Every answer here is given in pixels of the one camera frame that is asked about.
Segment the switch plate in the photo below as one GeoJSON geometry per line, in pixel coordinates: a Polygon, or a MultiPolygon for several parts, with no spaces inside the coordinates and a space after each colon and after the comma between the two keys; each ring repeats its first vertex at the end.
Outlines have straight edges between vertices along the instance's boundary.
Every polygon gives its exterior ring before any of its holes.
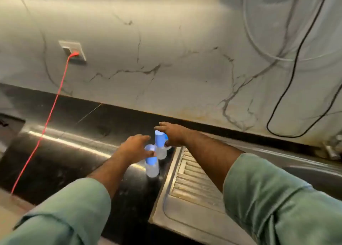
{"type": "Polygon", "coordinates": [[[82,46],[80,43],[77,43],[74,41],[63,41],[63,40],[59,40],[58,43],[60,44],[60,46],[63,48],[63,50],[65,51],[67,55],[70,55],[74,51],[78,51],[80,53],[79,56],[72,57],[72,59],[86,61],[86,58],[85,58],[85,55],[84,55],[84,52],[82,50],[82,46]]]}

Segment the marble wall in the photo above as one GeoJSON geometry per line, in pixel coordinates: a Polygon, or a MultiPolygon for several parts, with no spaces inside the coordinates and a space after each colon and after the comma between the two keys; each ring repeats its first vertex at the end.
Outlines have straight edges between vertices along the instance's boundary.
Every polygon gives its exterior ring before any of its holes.
{"type": "MultiPolygon", "coordinates": [[[[293,59],[320,0],[245,0],[255,42],[293,59]]],[[[57,92],[66,55],[82,44],[63,94],[258,135],[293,62],[267,58],[246,35],[242,0],[0,0],[0,82],[57,92]]],[[[300,59],[342,48],[342,1],[327,0],[300,59]]],[[[342,51],[299,62],[270,124],[297,135],[342,81],[342,51]]],[[[15,114],[2,97],[0,112],[15,114]]],[[[319,146],[342,124],[342,93],[330,113],[294,142],[319,146]]]]}

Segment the person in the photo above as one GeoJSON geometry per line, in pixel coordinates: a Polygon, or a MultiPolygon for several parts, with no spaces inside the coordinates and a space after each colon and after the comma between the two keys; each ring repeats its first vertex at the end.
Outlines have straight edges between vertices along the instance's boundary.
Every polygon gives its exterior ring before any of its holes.
{"type": "MultiPolygon", "coordinates": [[[[186,146],[217,188],[226,212],[258,244],[342,244],[342,202],[267,160],[177,124],[160,122],[165,145],[186,146]]],[[[25,214],[0,244],[96,244],[129,165],[154,156],[149,136],[129,137],[88,177],[25,214]]]]}

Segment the black countertop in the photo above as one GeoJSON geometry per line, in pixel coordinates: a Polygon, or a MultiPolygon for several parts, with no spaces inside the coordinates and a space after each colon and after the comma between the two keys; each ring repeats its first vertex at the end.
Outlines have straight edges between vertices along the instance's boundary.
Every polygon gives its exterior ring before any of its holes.
{"type": "MultiPolygon", "coordinates": [[[[55,95],[5,84],[0,84],[0,92],[12,104],[13,108],[7,109],[8,114],[13,114],[15,110],[26,121],[0,160],[0,187],[10,192],[37,143],[55,95]]],[[[4,115],[0,119],[10,121],[4,115]]],[[[290,151],[311,152],[310,147],[305,145],[60,96],[46,132],[48,139],[42,140],[15,189],[15,195],[34,205],[41,203],[75,179],[91,173],[105,161],[104,154],[112,154],[129,136],[153,136],[153,127],[160,121],[257,144],[267,143],[268,146],[290,151]]],[[[113,198],[102,236],[119,244],[136,243],[137,237],[146,244],[198,244],[147,222],[167,174],[172,153],[173,149],[170,149],[167,158],[161,161],[160,175],[155,179],[146,176],[142,170],[143,163],[129,167],[113,198]]]]}

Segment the white cable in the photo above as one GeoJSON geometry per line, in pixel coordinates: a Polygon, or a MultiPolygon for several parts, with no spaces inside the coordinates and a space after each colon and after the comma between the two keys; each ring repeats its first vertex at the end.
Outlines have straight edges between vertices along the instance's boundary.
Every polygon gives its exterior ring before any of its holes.
{"type": "MultiPolygon", "coordinates": [[[[277,57],[277,56],[274,56],[274,55],[268,53],[266,50],[264,50],[264,49],[255,41],[255,39],[254,39],[253,36],[252,36],[250,27],[249,27],[249,25],[248,25],[248,20],[247,20],[247,1],[246,1],[246,0],[242,0],[242,14],[243,14],[243,22],[244,22],[244,24],[245,24],[245,29],[246,29],[247,35],[248,35],[250,41],[252,42],[252,44],[254,45],[254,47],[255,47],[259,52],[261,52],[263,55],[265,55],[265,56],[267,56],[267,57],[270,57],[270,58],[272,58],[272,59],[275,59],[275,60],[280,60],[280,61],[294,61],[294,59],[280,58],[280,57],[277,57]]],[[[337,50],[332,51],[332,52],[329,52],[329,53],[324,53],[324,54],[319,55],[319,56],[317,56],[317,57],[311,57],[311,58],[306,58],[306,59],[298,59],[298,61],[315,60],[315,59],[318,59],[318,58],[322,58],[322,57],[326,57],[326,56],[329,56],[329,55],[338,53],[338,52],[340,52],[340,51],[342,51],[342,48],[337,49],[337,50]]]]}

